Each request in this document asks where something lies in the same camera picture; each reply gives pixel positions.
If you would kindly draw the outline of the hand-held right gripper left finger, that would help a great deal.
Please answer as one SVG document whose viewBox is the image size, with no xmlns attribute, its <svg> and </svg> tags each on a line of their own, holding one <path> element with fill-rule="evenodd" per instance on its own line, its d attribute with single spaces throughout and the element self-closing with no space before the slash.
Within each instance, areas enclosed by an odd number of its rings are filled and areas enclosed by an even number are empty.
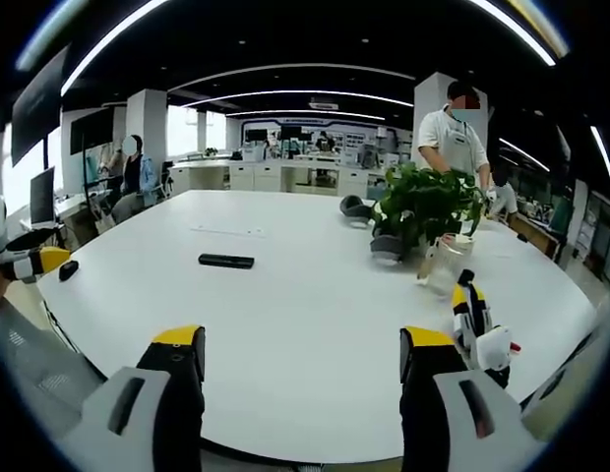
<svg viewBox="0 0 610 472">
<path fill-rule="evenodd" d="M 206 330 L 155 337 L 135 368 L 122 368 L 83 403 L 58 447 L 78 471 L 200 471 Z"/>
</svg>

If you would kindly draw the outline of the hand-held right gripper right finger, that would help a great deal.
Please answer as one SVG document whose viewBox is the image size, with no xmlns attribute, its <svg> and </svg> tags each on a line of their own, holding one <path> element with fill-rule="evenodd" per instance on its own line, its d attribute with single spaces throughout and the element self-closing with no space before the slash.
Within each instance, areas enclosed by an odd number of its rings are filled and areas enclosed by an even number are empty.
<svg viewBox="0 0 610 472">
<path fill-rule="evenodd" d="M 544 448 L 519 405 L 469 370 L 446 334 L 402 328 L 399 374 L 403 471 L 525 471 Z"/>
</svg>

